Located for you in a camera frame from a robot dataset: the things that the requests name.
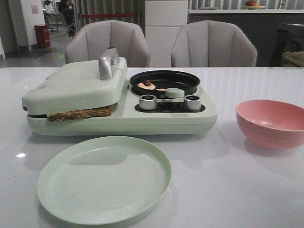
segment frying pan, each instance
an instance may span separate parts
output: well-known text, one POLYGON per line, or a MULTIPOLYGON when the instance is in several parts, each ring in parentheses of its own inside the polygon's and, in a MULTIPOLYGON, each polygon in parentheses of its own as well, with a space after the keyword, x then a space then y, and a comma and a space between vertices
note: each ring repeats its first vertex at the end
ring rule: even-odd
POLYGON ((184 95, 191 95, 197 90, 200 84, 198 77, 181 71, 154 70, 136 74, 130 78, 132 89, 139 95, 154 95, 157 98, 164 98, 165 91, 150 90, 141 88, 139 83, 150 81, 157 88, 178 88, 184 91, 184 95))

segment fruit bowl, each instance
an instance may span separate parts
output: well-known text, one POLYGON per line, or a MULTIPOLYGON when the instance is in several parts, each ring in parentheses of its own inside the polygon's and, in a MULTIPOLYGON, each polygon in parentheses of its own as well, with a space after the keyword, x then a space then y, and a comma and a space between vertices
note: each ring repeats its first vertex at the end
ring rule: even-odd
POLYGON ((248 10, 261 10, 261 9, 264 9, 265 6, 245 6, 248 10))

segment light green plate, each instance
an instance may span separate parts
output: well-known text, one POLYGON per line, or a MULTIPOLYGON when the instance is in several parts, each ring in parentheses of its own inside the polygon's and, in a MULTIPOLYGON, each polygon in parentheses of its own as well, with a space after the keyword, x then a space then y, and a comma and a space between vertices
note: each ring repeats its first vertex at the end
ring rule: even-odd
POLYGON ((130 223, 149 213, 171 181, 167 156, 150 142, 109 136, 53 158, 38 180, 41 204, 77 224, 130 223))

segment tiled floor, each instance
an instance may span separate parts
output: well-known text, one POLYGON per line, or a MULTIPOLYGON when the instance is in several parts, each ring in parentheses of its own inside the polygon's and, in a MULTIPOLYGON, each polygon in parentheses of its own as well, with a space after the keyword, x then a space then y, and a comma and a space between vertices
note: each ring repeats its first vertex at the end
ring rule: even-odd
POLYGON ((46 51, 47 54, 38 58, 15 58, 9 57, 0 59, 0 68, 5 67, 61 67, 66 63, 64 52, 67 44, 72 40, 68 36, 66 29, 60 28, 58 31, 50 33, 51 46, 38 48, 39 51, 46 51))

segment sandwich maker lid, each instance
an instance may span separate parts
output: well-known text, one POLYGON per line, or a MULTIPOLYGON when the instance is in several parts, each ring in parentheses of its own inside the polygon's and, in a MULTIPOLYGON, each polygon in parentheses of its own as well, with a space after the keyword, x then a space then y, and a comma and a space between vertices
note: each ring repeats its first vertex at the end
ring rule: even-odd
POLYGON ((117 103, 122 94, 127 64, 119 57, 112 65, 112 79, 101 80, 98 60, 64 65, 44 83, 22 98, 29 115, 44 115, 105 107, 117 103))

